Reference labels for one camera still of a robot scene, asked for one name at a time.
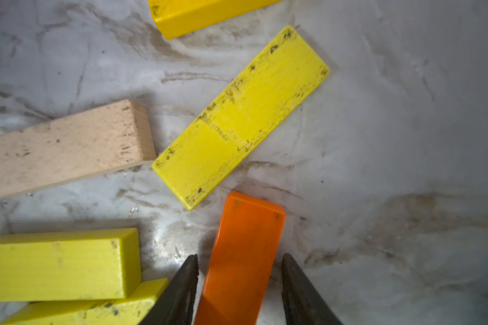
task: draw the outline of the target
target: wood grain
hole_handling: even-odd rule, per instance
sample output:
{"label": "wood grain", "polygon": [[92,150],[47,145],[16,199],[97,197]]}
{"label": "wood grain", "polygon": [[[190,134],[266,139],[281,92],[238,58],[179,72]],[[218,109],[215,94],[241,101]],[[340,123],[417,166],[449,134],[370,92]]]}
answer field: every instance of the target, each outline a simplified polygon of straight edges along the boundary
{"label": "wood grain", "polygon": [[0,135],[0,198],[155,157],[147,109],[122,100]]}

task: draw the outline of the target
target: orange block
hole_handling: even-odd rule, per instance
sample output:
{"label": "orange block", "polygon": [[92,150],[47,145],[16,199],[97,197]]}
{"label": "orange block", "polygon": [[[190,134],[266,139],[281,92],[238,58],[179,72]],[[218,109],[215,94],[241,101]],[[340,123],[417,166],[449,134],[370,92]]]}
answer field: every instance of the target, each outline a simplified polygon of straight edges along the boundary
{"label": "orange block", "polygon": [[280,205],[228,195],[195,325],[256,323],[285,219]]}

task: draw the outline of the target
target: gray marble veining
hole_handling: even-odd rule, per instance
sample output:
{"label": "gray marble veining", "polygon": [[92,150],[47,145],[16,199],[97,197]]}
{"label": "gray marble veining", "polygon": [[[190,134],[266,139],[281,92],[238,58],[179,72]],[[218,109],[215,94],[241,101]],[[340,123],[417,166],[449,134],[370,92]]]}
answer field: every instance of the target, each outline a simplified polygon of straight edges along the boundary
{"label": "gray marble veining", "polygon": [[0,0],[0,134],[130,98],[161,151],[287,23],[333,75],[194,211],[144,165],[0,200],[0,233],[135,226],[145,279],[197,253],[201,287],[237,189],[288,213],[259,324],[285,252],[345,324],[488,324],[488,1],[285,0],[166,41],[145,1]]}

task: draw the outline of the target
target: worn yellow paint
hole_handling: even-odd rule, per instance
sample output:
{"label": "worn yellow paint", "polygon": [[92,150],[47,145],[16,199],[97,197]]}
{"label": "worn yellow paint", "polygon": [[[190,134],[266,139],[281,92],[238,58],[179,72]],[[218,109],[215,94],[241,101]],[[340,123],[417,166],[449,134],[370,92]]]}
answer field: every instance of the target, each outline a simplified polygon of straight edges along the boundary
{"label": "worn yellow paint", "polygon": [[126,298],[139,283],[135,228],[0,236],[0,302]]}
{"label": "worn yellow paint", "polygon": [[157,28],[166,39],[213,25],[280,0],[148,0]]}
{"label": "worn yellow paint", "polygon": [[330,74],[286,26],[152,164],[187,209],[198,205]]}
{"label": "worn yellow paint", "polygon": [[154,306],[168,279],[141,283],[121,300],[51,301],[27,305],[2,325],[137,325]]}

